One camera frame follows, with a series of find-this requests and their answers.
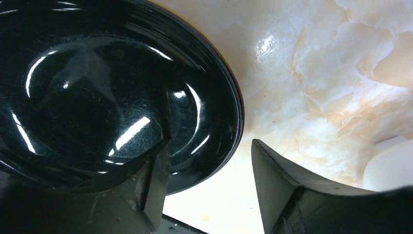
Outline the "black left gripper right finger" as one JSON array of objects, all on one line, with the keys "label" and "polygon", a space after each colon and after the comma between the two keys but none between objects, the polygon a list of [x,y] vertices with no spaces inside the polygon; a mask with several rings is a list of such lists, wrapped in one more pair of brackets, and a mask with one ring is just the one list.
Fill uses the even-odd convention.
[{"label": "black left gripper right finger", "polygon": [[267,234],[410,234],[411,186],[374,192],[322,177],[259,139],[252,167]]}]

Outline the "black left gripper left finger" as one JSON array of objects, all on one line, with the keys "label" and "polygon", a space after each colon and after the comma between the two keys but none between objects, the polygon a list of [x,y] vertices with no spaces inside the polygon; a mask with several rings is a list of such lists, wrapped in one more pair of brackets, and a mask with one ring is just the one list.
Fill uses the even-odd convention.
[{"label": "black left gripper left finger", "polygon": [[3,234],[151,234],[161,223],[171,168],[164,139],[76,187],[49,189],[0,175]]}]

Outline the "black glossy plate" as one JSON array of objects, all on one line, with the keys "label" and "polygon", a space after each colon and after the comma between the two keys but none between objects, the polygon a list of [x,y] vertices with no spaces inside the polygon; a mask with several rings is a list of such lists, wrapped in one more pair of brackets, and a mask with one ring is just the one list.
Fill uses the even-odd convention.
[{"label": "black glossy plate", "polygon": [[59,188],[171,141],[167,194],[234,155],[244,104],[196,28],[147,0],[0,3],[0,167]]}]

